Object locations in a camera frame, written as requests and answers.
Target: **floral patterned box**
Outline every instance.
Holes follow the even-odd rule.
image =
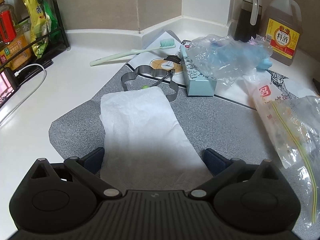
[[[197,70],[184,45],[180,46],[180,58],[188,96],[213,96],[217,82],[208,80]]]

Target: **toothbrush handle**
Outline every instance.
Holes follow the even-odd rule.
[[[103,57],[103,58],[91,61],[90,62],[90,66],[95,66],[95,65],[98,65],[98,64],[101,64],[101,63],[104,63],[104,62],[107,62],[107,61],[110,61],[110,60],[113,60],[113,59],[121,58],[121,57],[126,57],[126,56],[130,56],[130,55],[139,54],[139,53],[141,53],[143,51],[144,50],[132,49],[132,50],[127,51],[127,52],[120,52],[120,53],[117,53],[117,54],[114,54],[114,55],[110,55],[110,56],[107,56],[107,57]]]

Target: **cookie cutter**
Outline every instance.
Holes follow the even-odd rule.
[[[172,81],[172,77],[175,73],[174,69],[171,70],[165,70],[165,69],[154,69],[150,67],[149,65],[140,65],[138,66],[134,72],[128,72],[121,77],[121,83],[124,91],[128,91],[128,87],[125,84],[128,80],[136,79],[136,77],[139,74],[149,74],[152,77],[162,77],[162,79],[158,80],[156,83],[152,84],[150,87],[155,87],[158,84],[160,84],[163,80],[165,80],[167,77],[170,77],[170,84],[169,87],[175,91],[174,94],[166,95],[166,98],[169,102],[174,101],[177,98],[179,86],[176,82]]]

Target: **light green toothbrush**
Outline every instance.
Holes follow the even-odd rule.
[[[167,39],[167,40],[161,40],[160,41],[160,47],[158,48],[151,48],[151,49],[132,49],[130,51],[127,52],[121,52],[121,53],[117,53],[108,57],[103,57],[94,61],[90,62],[90,66],[95,66],[101,63],[105,63],[107,61],[113,60],[113,59],[117,59],[117,58],[121,58],[121,57],[126,57],[126,56],[130,56],[130,55],[136,55],[136,54],[140,54],[142,52],[148,52],[148,51],[153,51],[153,50],[158,50],[158,49],[173,49],[176,47],[176,44],[174,43],[174,39]]]

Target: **clear plastic bag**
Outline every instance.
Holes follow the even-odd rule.
[[[320,213],[320,98],[287,99],[265,77],[244,76],[244,80],[283,166],[298,176],[298,195],[309,227]]]
[[[273,49],[258,35],[242,42],[210,34],[191,41],[186,52],[203,75],[231,85],[237,77],[249,74],[269,58]]]

